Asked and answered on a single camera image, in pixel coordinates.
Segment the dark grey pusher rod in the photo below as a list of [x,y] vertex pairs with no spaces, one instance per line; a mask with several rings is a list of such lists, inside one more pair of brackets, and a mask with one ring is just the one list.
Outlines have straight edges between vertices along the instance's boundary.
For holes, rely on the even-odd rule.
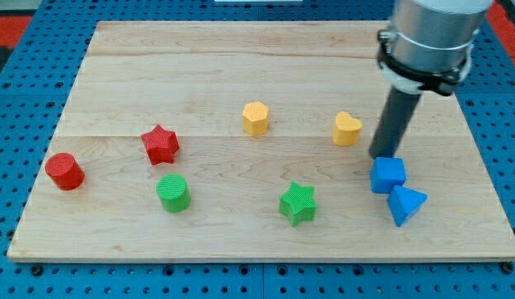
[[395,156],[420,97],[421,94],[410,94],[391,87],[370,143],[371,158]]

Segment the black clamp ring mount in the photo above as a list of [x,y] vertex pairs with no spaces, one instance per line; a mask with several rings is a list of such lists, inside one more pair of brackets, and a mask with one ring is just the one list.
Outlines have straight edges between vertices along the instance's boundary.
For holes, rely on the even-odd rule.
[[477,34],[478,29],[463,27],[417,27],[410,32],[387,27],[378,31],[378,65],[400,91],[450,96],[472,68]]

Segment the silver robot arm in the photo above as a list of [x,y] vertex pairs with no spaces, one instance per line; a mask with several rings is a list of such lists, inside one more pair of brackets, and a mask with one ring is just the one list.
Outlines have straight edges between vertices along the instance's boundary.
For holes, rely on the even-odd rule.
[[472,67],[471,52],[493,0],[397,0],[377,33],[377,64],[391,84],[369,154],[395,155],[425,91],[450,96]]

